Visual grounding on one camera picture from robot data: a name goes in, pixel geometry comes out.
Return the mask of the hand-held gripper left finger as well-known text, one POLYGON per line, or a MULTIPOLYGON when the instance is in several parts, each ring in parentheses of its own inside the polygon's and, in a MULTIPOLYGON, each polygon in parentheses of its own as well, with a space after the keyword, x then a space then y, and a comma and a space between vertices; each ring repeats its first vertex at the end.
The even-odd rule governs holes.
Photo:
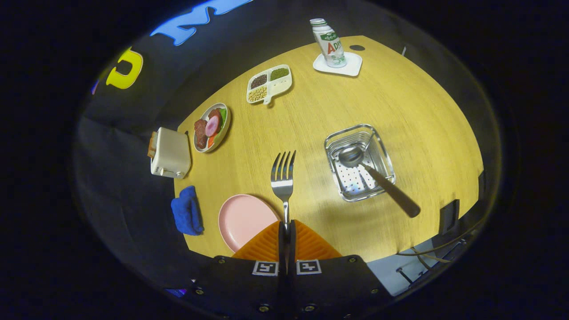
POLYGON ((191 303, 217 319, 279 319, 286 279, 282 228, 272 223, 238 257, 214 257, 193 283, 191 303))

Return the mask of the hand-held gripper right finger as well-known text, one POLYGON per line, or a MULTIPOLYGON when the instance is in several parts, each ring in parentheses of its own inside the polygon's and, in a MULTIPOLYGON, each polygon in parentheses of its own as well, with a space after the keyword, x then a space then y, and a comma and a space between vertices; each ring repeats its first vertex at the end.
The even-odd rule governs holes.
POLYGON ((291 318, 366 318, 394 298, 358 255, 343 256, 300 221, 290 223, 291 318))

